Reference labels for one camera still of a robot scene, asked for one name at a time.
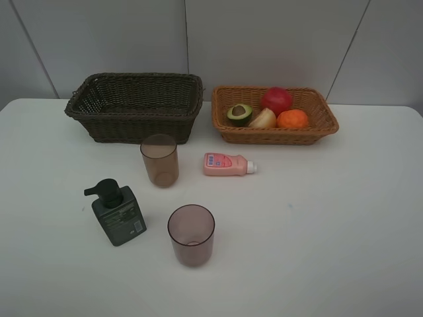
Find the halved avocado with pit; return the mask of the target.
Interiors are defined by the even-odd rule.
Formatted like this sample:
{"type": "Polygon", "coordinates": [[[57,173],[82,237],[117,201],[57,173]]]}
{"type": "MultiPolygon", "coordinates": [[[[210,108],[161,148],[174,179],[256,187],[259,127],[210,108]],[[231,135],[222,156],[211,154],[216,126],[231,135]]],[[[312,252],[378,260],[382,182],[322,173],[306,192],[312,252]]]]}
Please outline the halved avocado with pit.
{"type": "Polygon", "coordinates": [[[246,126],[252,118],[252,107],[247,104],[236,104],[227,111],[227,119],[235,127],[246,126]]]}

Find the orange yellow peach fruit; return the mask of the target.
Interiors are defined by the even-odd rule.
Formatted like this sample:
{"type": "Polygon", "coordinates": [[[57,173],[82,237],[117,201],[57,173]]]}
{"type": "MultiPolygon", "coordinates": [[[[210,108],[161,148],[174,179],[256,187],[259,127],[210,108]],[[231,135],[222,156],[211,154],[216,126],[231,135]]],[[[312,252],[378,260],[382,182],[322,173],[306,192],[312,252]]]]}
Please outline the orange yellow peach fruit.
{"type": "Polygon", "coordinates": [[[251,128],[275,128],[276,126],[277,117],[269,108],[264,108],[248,125],[251,128]]]}

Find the red apple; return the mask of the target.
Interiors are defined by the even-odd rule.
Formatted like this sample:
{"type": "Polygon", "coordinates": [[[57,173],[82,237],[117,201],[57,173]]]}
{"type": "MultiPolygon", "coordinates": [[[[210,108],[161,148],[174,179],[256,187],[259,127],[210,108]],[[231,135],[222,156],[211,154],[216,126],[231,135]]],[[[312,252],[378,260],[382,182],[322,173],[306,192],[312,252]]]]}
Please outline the red apple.
{"type": "Polygon", "coordinates": [[[276,117],[282,112],[288,111],[293,104],[289,92],[281,87],[269,88],[260,100],[261,109],[268,108],[273,111],[276,117]]]}

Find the orange tangerine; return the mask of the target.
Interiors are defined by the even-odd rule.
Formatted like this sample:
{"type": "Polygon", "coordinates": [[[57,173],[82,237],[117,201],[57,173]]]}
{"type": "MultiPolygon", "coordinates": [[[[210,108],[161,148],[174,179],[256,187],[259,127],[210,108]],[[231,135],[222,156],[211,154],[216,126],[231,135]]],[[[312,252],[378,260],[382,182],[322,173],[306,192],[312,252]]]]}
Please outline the orange tangerine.
{"type": "Polygon", "coordinates": [[[301,129],[309,125],[309,118],[303,110],[293,109],[282,112],[277,118],[277,126],[287,129],[301,129]]]}

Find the pink small bottle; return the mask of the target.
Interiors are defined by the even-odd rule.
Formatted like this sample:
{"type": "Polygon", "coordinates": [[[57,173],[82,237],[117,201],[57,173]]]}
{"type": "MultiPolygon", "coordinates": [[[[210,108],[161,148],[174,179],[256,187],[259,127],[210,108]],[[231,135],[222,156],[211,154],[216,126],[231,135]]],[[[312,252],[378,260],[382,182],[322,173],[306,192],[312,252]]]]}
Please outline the pink small bottle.
{"type": "Polygon", "coordinates": [[[206,153],[203,173],[206,176],[244,176],[257,172],[257,165],[241,155],[206,153]]]}

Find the brown translucent plastic cup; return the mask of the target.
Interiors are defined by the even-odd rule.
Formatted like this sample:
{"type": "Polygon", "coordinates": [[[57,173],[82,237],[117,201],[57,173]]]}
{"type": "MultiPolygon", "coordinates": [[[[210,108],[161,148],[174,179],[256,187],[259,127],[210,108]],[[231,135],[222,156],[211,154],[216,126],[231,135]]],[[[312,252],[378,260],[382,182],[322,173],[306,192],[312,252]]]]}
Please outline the brown translucent plastic cup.
{"type": "Polygon", "coordinates": [[[149,180],[157,187],[172,186],[179,176],[175,140],[165,134],[151,135],[140,145],[149,180]]]}

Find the pink translucent plastic cup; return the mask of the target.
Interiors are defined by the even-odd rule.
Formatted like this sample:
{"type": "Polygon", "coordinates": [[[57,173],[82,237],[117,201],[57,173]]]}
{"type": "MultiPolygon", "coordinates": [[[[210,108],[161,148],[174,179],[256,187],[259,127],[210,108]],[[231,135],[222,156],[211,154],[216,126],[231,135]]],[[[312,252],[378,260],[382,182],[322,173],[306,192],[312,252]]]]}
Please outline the pink translucent plastic cup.
{"type": "Polygon", "coordinates": [[[188,204],[168,219],[168,234],[177,260],[187,267],[200,267],[212,256],[215,218],[209,209],[188,204]]]}

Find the dark green pump bottle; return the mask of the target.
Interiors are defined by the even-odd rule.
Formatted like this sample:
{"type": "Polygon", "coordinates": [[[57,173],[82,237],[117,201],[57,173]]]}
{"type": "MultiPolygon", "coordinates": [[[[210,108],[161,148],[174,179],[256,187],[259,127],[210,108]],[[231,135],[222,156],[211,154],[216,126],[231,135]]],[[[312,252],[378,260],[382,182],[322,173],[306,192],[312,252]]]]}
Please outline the dark green pump bottle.
{"type": "Polygon", "coordinates": [[[141,209],[129,186],[120,187],[114,179],[101,180],[84,195],[97,195],[93,213],[113,246],[121,246],[147,230],[141,209]]]}

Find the dark brown wicker basket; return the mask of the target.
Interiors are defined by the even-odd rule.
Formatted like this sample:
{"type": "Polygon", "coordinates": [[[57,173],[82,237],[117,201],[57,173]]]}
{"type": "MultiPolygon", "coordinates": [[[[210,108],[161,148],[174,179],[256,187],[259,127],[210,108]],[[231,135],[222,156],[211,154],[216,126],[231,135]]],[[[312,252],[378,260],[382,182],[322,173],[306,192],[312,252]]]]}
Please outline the dark brown wicker basket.
{"type": "Polygon", "coordinates": [[[185,144],[203,102],[199,76],[180,73],[97,73],[87,77],[65,114],[98,143],[141,144],[155,134],[185,144]]]}

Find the light orange wicker basket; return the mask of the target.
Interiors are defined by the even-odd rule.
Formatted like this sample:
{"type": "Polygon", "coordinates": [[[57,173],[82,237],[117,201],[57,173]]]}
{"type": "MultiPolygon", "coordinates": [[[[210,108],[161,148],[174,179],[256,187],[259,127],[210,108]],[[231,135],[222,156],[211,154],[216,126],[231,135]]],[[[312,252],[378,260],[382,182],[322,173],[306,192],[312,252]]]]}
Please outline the light orange wicker basket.
{"type": "Polygon", "coordinates": [[[227,111],[236,104],[252,107],[252,118],[260,113],[260,101],[268,90],[261,86],[217,86],[212,92],[213,126],[228,143],[253,145],[312,145],[334,134],[339,124],[323,96],[312,88],[288,88],[292,108],[305,111],[309,126],[302,129],[237,127],[227,118],[227,111]]]}

